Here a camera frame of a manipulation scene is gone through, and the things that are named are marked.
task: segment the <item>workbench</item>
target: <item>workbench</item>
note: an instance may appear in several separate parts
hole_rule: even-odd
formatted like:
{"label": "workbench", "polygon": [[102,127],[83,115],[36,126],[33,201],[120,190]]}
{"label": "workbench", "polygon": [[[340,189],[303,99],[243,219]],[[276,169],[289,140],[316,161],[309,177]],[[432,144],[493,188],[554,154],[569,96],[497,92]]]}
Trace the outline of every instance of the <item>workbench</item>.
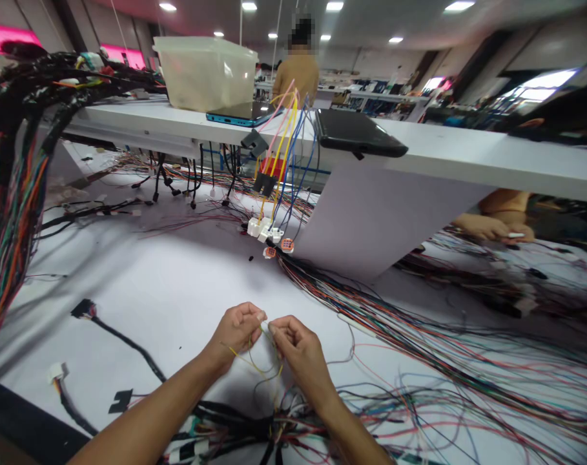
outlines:
{"label": "workbench", "polygon": [[[284,117],[259,128],[268,142]],[[319,266],[349,277],[377,277],[497,187],[587,201],[586,149],[494,132],[374,121],[409,147],[404,157],[358,160],[329,149],[314,155],[311,167],[320,158],[317,167],[331,175],[296,250]],[[153,99],[84,108],[66,132],[194,157],[197,140],[239,145],[250,129],[207,121],[204,113]],[[308,124],[294,154],[310,154],[314,139]],[[359,238],[367,241],[360,244]]]}

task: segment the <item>white table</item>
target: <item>white table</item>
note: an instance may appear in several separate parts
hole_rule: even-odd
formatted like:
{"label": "white table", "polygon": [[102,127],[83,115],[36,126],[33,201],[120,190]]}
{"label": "white table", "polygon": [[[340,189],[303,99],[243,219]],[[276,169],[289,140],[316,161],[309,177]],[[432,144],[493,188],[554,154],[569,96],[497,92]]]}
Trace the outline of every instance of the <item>white table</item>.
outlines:
{"label": "white table", "polygon": [[[88,151],[81,149],[74,156],[79,159],[85,154]],[[97,163],[101,160],[94,160],[89,166],[83,163],[85,173],[90,174]],[[115,186],[135,179],[133,175],[106,176],[88,191],[91,198],[104,192],[109,203],[120,202],[136,191]],[[176,184],[181,187],[184,183],[176,181]],[[209,185],[201,187],[197,202],[206,200],[210,189]],[[142,189],[146,197],[150,197],[152,190],[152,181]],[[216,188],[216,198],[223,193],[223,189]],[[248,198],[241,200],[247,207],[255,205]],[[296,315],[317,332],[327,360],[347,358],[351,347],[347,326],[328,308],[295,287],[274,260],[264,260],[262,244],[240,236],[233,225],[214,222],[144,238],[150,234],[141,231],[152,225],[192,216],[183,199],[173,198],[166,190],[162,190],[157,206],[142,207],[142,211],[143,216],[139,218],[98,217],[93,224],[82,229],[71,226],[39,244],[29,274],[56,273],[69,277],[51,282],[31,280],[18,294],[0,332],[2,385],[77,428],[46,380],[49,367],[64,362],[70,372],[65,379],[68,395],[78,411],[98,429],[117,416],[107,413],[115,392],[134,388],[136,393],[148,393],[158,386],[158,380],[135,351],[94,324],[69,315],[83,298],[95,301],[103,321],[142,345],[167,376],[198,354],[224,309],[247,300],[264,309],[270,320]],[[254,256],[253,261],[249,261],[250,256]],[[470,295],[455,289],[432,289],[423,280],[394,269],[384,273],[371,287],[408,311],[443,321],[461,322],[463,310],[468,322],[492,326],[507,322],[504,316],[485,310]],[[448,306],[448,298],[458,311]],[[377,343],[356,329],[354,334],[357,344]],[[267,341],[261,339],[252,353],[258,366],[269,366],[271,348]],[[392,351],[360,346],[356,353],[377,375],[392,383],[398,383],[398,373],[414,373],[407,378],[411,388],[431,386],[435,379],[428,377],[438,376],[424,364]],[[330,373],[337,386],[357,382],[382,384],[358,362],[331,365]],[[283,379],[273,388],[282,392],[290,379],[285,371]],[[252,399],[252,388],[260,380],[255,371],[237,360],[229,374],[205,398],[234,404],[252,416],[268,413],[271,400],[265,385],[259,389],[258,408]],[[441,415],[424,418],[431,422],[441,420]],[[404,429],[410,427],[408,423],[404,425]],[[456,430],[442,426],[440,431],[451,437]],[[522,450],[513,443],[482,430],[473,429],[470,433],[485,465],[524,460]],[[431,441],[446,443],[438,434],[428,434]],[[533,434],[553,441],[545,435],[539,436],[542,433]],[[390,441],[404,445],[409,440],[411,435]],[[470,439],[464,432],[456,443],[472,453]],[[582,446],[575,447],[584,451]],[[263,449],[264,446],[242,449],[217,463],[255,463]],[[570,448],[563,450],[576,457]],[[455,447],[443,449],[442,454],[450,463],[469,463]],[[436,454],[430,458],[444,463]],[[285,451],[284,459],[288,464],[305,463],[291,449]]]}
{"label": "white table", "polygon": [[[262,128],[268,141],[284,115]],[[505,134],[376,119],[409,147],[403,158],[321,150],[332,175],[296,250],[318,265],[372,278],[496,187],[587,200],[587,150]],[[250,130],[207,121],[165,100],[81,110],[67,132],[186,155],[195,140],[238,145]],[[309,154],[314,134],[298,137]],[[359,238],[367,238],[364,246]]]}

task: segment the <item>table leg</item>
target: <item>table leg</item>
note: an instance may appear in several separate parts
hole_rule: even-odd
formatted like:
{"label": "table leg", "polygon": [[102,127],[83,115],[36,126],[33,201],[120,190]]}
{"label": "table leg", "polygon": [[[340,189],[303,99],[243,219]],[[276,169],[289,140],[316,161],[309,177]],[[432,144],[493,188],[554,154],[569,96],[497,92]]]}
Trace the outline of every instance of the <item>table leg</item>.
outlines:
{"label": "table leg", "polygon": [[376,278],[494,191],[492,186],[339,163],[294,255],[350,278]]}

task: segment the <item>forearm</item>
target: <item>forearm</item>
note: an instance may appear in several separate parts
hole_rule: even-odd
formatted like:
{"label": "forearm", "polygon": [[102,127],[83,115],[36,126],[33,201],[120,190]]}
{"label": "forearm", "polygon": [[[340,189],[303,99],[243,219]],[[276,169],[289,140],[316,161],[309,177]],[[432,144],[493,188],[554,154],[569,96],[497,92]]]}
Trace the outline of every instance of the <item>forearm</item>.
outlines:
{"label": "forearm", "polygon": [[326,402],[317,412],[348,465],[392,465],[392,460],[377,444],[362,422],[340,397]]}
{"label": "forearm", "polygon": [[526,213],[522,211],[501,211],[485,214],[490,218],[500,220],[504,224],[526,224]]}
{"label": "forearm", "polygon": [[199,355],[95,436],[70,465],[153,465],[219,376]]}

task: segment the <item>white work surface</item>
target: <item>white work surface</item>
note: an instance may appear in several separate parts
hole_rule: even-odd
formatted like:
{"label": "white work surface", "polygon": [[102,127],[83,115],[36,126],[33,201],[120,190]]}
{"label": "white work surface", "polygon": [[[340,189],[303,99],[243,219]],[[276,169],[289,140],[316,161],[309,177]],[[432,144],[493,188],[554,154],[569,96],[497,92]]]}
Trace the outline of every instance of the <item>white work surface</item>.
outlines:
{"label": "white work surface", "polygon": [[[284,115],[262,128],[270,141]],[[409,147],[402,158],[366,156],[357,163],[587,201],[587,150],[537,143],[496,132],[375,119]],[[239,145],[248,128],[207,121],[204,113],[173,108],[167,100],[128,101],[80,110],[66,132],[184,154],[190,139]],[[314,134],[298,136],[295,153],[310,151]],[[321,169],[355,161],[340,150],[321,151]]]}

